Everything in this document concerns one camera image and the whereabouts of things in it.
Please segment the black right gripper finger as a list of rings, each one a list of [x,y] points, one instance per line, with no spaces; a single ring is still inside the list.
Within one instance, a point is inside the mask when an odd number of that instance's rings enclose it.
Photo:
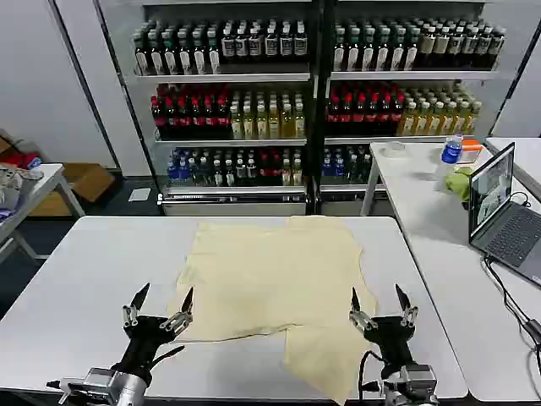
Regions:
[[[374,322],[366,313],[361,311],[355,287],[352,287],[349,320],[359,331],[371,331],[377,328],[377,323]]]
[[[400,288],[398,284],[395,285],[395,289],[400,306],[402,308],[401,325],[407,327],[414,327],[416,318],[418,316],[418,307],[412,306],[409,297]]]

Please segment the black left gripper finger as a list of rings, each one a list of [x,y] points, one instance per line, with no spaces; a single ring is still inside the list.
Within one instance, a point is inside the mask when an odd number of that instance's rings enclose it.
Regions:
[[[139,292],[135,294],[130,305],[123,306],[123,325],[124,326],[136,326],[138,324],[137,317],[139,311],[145,302],[146,295],[148,294],[150,283],[147,283]]]
[[[166,332],[183,332],[189,326],[193,320],[193,295],[194,288],[191,287],[183,301],[181,310],[162,322],[160,329]]]

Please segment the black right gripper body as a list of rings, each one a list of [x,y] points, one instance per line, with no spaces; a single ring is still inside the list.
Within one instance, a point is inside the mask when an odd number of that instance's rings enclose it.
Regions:
[[[385,365],[381,377],[390,377],[403,366],[416,364],[408,346],[414,333],[415,326],[410,322],[403,323],[398,315],[375,317],[364,328],[364,338],[380,349]]]

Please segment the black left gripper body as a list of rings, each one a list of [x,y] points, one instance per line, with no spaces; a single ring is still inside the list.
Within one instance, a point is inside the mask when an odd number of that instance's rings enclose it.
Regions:
[[[157,350],[161,345],[175,339],[173,331],[160,328],[166,320],[165,317],[139,315],[136,326],[125,327],[129,344],[121,360],[112,366],[112,370],[137,376],[143,381],[151,381],[150,371],[154,366]]]

